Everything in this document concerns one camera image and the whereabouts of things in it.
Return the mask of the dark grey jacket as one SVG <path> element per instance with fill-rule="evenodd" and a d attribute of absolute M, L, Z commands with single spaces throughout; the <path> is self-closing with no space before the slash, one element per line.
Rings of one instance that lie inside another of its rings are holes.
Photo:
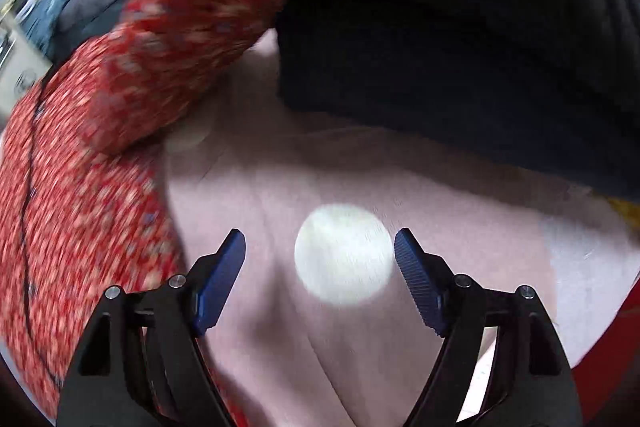
<path fill-rule="evenodd" d="M 84 42 L 107 34 L 119 21 L 127 0 L 68 0 L 50 40 L 50 60 L 66 61 Z"/>

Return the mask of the black folded garment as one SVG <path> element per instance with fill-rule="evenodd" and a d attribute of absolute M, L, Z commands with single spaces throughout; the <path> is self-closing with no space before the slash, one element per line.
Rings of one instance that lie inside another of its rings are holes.
<path fill-rule="evenodd" d="M 639 197 L 639 0 L 286 0 L 279 92 Z"/>

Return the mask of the pink polka dot bedsheet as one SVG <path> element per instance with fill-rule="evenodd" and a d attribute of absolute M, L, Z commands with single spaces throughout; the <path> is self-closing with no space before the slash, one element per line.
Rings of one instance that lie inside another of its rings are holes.
<path fill-rule="evenodd" d="M 233 229 L 246 259 L 206 335 L 253 426 L 398 426 L 442 342 L 394 258 L 408 228 L 480 285 L 533 286 L 579 362 L 639 277 L 639 236 L 590 188 L 422 136 L 287 109 L 265 34 L 166 136 L 186 262 Z"/>

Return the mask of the red floral padded coat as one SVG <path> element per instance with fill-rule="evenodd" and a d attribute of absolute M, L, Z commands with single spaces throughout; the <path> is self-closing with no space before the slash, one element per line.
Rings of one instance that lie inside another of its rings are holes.
<path fill-rule="evenodd" d="M 181 269 L 151 136 L 181 118 L 267 30 L 284 0 L 129 0 L 19 101 L 2 135 L 1 339 L 54 416 L 107 287 Z"/>

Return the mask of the mustard yellow garment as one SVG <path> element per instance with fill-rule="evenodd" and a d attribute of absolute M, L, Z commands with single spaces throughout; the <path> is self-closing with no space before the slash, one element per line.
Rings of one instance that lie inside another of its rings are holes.
<path fill-rule="evenodd" d="M 609 198 L 612 209 L 623 218 L 631 228 L 640 229 L 640 205 L 618 198 Z"/>

